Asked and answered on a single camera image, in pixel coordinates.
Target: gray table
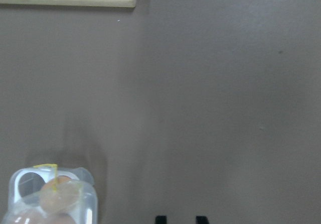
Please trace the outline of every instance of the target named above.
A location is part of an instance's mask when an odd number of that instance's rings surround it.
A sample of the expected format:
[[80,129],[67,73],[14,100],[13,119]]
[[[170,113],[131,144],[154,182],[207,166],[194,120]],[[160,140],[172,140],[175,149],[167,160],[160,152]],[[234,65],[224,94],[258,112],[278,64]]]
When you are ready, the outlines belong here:
[[321,0],[0,7],[10,176],[95,176],[100,223],[319,224]]

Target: yellow tape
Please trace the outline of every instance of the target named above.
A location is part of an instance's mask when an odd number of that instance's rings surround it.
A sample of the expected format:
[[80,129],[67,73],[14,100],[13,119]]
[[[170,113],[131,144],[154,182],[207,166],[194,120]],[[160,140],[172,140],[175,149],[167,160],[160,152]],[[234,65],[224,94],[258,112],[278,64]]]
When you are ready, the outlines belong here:
[[57,190],[57,184],[58,184],[58,165],[57,164],[42,164],[42,165],[35,165],[34,168],[39,168],[39,167],[51,167],[54,168],[55,170],[55,183],[52,186],[53,190]]

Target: black object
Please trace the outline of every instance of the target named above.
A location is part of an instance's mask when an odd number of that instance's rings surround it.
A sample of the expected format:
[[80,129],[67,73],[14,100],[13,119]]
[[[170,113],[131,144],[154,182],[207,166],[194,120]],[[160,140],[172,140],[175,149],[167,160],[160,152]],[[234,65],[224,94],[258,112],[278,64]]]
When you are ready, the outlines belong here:
[[197,216],[196,224],[210,224],[206,216]]
[[155,224],[167,224],[167,216],[165,215],[156,216]]

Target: plastic container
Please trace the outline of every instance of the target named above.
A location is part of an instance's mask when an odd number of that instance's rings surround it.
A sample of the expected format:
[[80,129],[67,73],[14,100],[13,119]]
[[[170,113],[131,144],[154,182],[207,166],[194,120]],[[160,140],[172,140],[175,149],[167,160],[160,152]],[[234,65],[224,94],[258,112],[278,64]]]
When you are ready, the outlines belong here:
[[[60,183],[61,176],[66,181]],[[93,184],[84,168],[21,169],[10,179],[8,212],[2,224],[97,224]]]

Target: brown egg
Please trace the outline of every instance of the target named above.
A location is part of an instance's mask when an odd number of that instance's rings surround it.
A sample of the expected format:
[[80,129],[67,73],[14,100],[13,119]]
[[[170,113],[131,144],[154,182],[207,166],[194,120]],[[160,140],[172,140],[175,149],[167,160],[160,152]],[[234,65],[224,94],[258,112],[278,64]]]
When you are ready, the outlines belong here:
[[[71,178],[65,175],[60,175],[57,177],[57,184],[61,184],[67,181],[70,181]],[[41,190],[46,190],[49,189],[50,187],[53,187],[53,185],[55,184],[55,179],[52,179],[50,181],[48,181],[42,188]]]
[[68,214],[60,214],[51,218],[48,224],[76,224],[75,220]]
[[9,216],[4,223],[8,224],[44,224],[44,218],[37,210],[26,210],[13,216]]
[[80,196],[80,187],[67,176],[59,176],[56,188],[55,180],[45,184],[39,196],[41,208],[47,213],[67,212],[71,210]]

